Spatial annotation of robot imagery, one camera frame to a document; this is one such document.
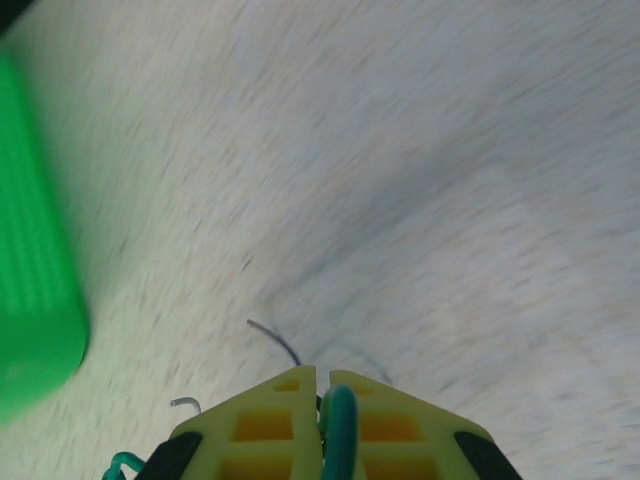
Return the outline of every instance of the cable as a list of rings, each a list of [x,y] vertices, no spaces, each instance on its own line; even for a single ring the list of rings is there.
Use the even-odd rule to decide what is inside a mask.
[[[293,362],[296,364],[297,367],[299,367],[300,365],[302,365],[302,360],[300,360],[300,356],[296,353],[296,351],[291,347],[291,345],[289,345],[284,338],[282,338],[280,335],[278,335],[277,333],[273,332],[272,330],[269,330],[267,327],[265,327],[264,325],[260,325],[258,322],[256,322],[255,320],[251,320],[250,318],[247,319],[247,324],[250,327],[255,328],[256,330],[261,331],[262,333],[264,333],[267,337],[269,337],[271,340],[273,340],[274,342],[278,343],[282,348],[284,348],[287,353],[289,354],[289,356],[291,357],[291,359],[293,360]]]
[[[145,462],[131,452],[118,452],[111,459],[111,466],[104,472],[102,480],[126,480],[122,473],[122,465],[139,473],[144,468]]]
[[[326,438],[322,480],[352,480],[358,445],[356,395],[346,385],[331,387],[320,405],[320,434]]]
[[[202,413],[202,407],[200,406],[200,402],[198,402],[193,397],[180,397],[171,400],[172,407],[179,407],[180,405],[191,405],[196,413],[200,415]]]

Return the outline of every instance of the teal wire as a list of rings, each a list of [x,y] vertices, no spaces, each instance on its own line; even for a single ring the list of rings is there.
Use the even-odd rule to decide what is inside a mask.
[[[144,468],[144,464],[144,460],[131,452],[116,453],[111,459],[111,466],[102,476],[102,480],[126,480],[124,473],[122,473],[122,465],[126,465],[138,473]]]
[[[331,387],[320,405],[320,433],[326,437],[322,480],[352,480],[358,445],[356,395],[346,385]]]

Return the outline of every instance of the green plastic block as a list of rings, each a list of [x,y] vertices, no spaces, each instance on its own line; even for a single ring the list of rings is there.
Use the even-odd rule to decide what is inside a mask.
[[[89,331],[25,85],[0,56],[0,423],[69,378]]]

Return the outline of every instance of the black rubber piece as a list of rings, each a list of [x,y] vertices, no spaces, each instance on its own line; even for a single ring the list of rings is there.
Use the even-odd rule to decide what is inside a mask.
[[[522,480],[495,443],[470,432],[453,436],[480,480]]]
[[[4,35],[34,0],[0,0],[0,34]]]
[[[199,433],[186,432],[161,443],[136,480],[180,480],[201,441]]]

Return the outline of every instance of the white floor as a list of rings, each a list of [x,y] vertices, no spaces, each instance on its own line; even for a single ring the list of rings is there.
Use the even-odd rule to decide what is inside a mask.
[[[171,398],[288,368],[248,315],[478,421],[526,479],[639,478],[639,16],[41,0],[8,44],[94,332],[2,432],[2,478],[97,480],[191,414]]]

